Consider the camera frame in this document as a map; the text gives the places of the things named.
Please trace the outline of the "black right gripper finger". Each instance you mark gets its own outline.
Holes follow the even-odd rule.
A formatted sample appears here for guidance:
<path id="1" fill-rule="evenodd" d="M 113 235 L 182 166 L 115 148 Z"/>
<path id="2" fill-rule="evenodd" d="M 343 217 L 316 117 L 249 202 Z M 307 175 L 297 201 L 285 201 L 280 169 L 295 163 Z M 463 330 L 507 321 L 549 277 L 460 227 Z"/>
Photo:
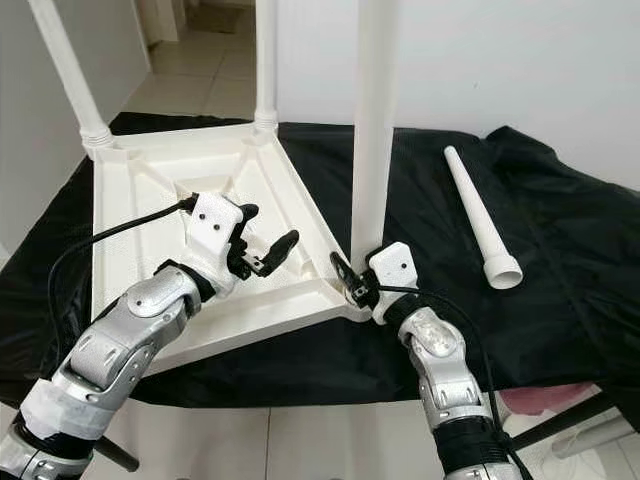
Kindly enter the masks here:
<path id="1" fill-rule="evenodd" d="M 332 264 L 335 274 L 342 284 L 343 296 L 351 305 L 361 305 L 362 300 L 362 278 L 352 269 L 346 261 L 346 257 L 340 252 L 330 252 L 330 264 Z"/>

